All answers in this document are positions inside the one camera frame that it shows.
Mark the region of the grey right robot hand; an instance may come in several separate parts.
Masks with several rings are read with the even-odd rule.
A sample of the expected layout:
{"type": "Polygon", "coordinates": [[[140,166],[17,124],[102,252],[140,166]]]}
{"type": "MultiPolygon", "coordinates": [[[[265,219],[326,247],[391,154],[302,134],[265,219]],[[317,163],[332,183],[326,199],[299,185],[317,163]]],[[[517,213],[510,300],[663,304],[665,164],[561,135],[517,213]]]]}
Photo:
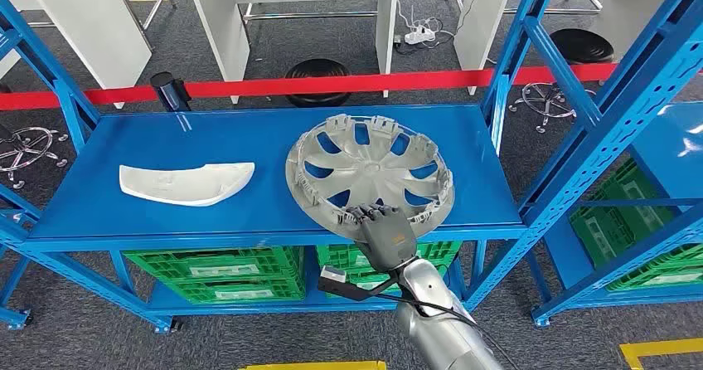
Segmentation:
{"type": "Polygon", "coordinates": [[[398,207],[361,204],[346,212],[359,226],[362,239],[356,245],[378,272],[390,272],[416,257],[417,237],[398,207]]]}

